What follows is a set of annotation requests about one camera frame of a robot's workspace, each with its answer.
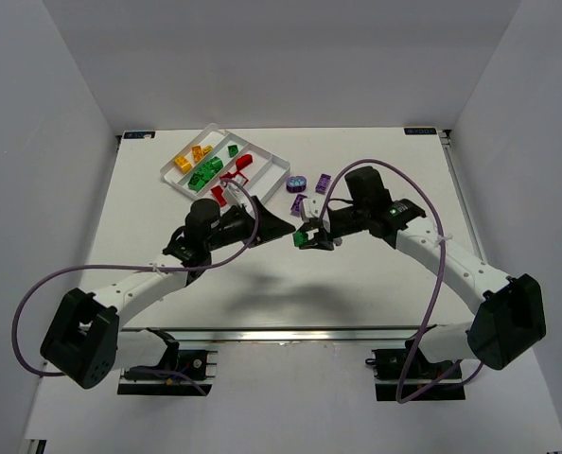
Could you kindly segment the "small green lego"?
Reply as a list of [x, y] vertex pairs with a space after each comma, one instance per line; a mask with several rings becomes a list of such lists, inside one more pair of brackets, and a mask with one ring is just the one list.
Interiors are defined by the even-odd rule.
[[305, 249], [309, 244], [309, 237], [307, 232], [296, 231], [293, 235], [293, 244], [298, 249]]

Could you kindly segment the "purple lego brick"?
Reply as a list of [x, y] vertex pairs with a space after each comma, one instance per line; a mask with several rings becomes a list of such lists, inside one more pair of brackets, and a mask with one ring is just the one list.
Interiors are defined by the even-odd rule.
[[290, 214], [295, 217], [300, 216], [302, 201], [306, 199], [307, 196], [304, 194], [297, 194], [290, 208]]
[[332, 177], [330, 175], [322, 173], [315, 185], [315, 192], [320, 195], [325, 195], [331, 183], [331, 180]]

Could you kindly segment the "purple round flower lego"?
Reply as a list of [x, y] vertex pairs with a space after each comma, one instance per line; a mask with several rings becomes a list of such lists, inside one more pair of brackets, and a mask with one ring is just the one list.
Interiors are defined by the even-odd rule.
[[307, 189], [307, 178], [304, 176], [289, 176], [286, 180], [286, 190], [289, 193], [303, 193]]

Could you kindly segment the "red small lego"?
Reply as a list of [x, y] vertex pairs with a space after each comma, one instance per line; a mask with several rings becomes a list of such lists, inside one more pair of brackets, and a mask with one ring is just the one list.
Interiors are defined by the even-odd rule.
[[227, 173], [220, 176], [220, 185], [225, 187], [230, 181], [234, 179], [234, 175], [231, 173]]

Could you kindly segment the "green 2x4 lego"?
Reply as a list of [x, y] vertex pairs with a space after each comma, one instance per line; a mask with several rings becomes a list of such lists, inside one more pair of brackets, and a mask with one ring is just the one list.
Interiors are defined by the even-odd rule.
[[203, 181], [208, 183], [216, 176], [217, 171], [214, 167], [210, 166], [209, 164], [205, 164], [204, 166], [201, 166], [198, 169], [197, 174], [200, 176], [200, 178]]

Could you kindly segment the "red sloped lego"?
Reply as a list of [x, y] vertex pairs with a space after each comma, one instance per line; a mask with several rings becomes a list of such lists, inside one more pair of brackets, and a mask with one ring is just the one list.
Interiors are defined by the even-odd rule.
[[253, 155], [250, 153], [246, 153], [241, 155], [236, 159], [236, 169], [237, 171], [241, 171], [242, 169], [249, 166], [254, 161]]

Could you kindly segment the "green square lego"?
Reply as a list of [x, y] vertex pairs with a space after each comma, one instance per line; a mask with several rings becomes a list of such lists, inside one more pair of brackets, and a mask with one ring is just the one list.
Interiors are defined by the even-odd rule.
[[192, 191], [199, 192], [206, 185], [206, 183], [207, 180], [201, 173], [195, 173], [189, 180], [187, 187]]
[[237, 145], [229, 145], [227, 147], [228, 154], [231, 158], [235, 157], [238, 154], [238, 146]]

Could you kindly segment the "yellow 2x4 lego brick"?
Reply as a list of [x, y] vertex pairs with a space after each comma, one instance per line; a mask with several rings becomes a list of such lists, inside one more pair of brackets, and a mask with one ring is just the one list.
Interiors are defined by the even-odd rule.
[[204, 156], [203, 149], [201, 146], [193, 146], [191, 148], [193, 161], [198, 163]]

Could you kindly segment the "large yellow rounded lego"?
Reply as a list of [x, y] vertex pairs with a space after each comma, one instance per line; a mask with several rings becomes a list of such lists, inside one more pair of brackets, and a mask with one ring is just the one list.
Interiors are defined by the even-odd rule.
[[184, 156], [177, 156], [174, 164], [183, 174], [187, 174], [192, 169], [191, 163]]

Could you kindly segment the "green bush lego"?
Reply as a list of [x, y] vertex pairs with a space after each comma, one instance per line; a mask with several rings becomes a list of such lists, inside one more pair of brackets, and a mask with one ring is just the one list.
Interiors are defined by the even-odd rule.
[[212, 174], [217, 174], [223, 169], [224, 162], [219, 157], [214, 157], [207, 161], [204, 167]]

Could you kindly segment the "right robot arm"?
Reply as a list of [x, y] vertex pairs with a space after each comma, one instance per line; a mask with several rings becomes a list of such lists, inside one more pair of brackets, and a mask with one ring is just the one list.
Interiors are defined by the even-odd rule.
[[412, 336], [406, 349], [415, 361], [477, 359], [501, 370], [546, 336], [535, 278], [500, 271], [442, 235], [431, 210], [393, 199], [374, 168], [357, 168], [344, 179], [350, 194], [346, 207], [333, 210], [314, 199], [301, 201], [303, 225], [293, 236], [295, 246], [332, 251], [344, 237], [366, 232], [441, 277], [474, 316], [469, 323], [435, 325]]

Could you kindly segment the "right blue table label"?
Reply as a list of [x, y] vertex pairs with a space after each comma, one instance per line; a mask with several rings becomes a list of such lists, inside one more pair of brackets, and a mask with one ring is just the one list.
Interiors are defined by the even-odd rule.
[[436, 128], [427, 127], [405, 127], [403, 129], [406, 135], [436, 135]]

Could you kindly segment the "left blue table label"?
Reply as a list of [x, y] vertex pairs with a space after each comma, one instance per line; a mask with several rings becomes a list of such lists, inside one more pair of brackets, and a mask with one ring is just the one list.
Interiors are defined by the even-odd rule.
[[122, 138], [124, 140], [145, 140], [155, 137], [155, 131], [125, 131]]

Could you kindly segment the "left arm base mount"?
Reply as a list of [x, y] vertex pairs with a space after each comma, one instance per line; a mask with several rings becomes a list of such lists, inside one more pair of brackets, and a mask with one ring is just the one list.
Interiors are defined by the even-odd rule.
[[206, 397], [217, 374], [219, 352], [178, 340], [163, 330], [123, 331], [114, 369], [119, 395]]

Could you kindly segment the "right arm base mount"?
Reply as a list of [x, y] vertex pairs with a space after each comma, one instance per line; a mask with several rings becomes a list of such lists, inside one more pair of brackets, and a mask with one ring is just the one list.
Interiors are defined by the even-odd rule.
[[[415, 335], [415, 327], [372, 328], [363, 331], [363, 340], [371, 343], [371, 353], [364, 363], [373, 373], [377, 402], [395, 402], [399, 378], [409, 348], [406, 341]], [[406, 375], [402, 396], [407, 397], [428, 385], [450, 369], [451, 361], [429, 363], [417, 353]], [[439, 384], [417, 396], [415, 402], [464, 401], [462, 369], [458, 367]]]

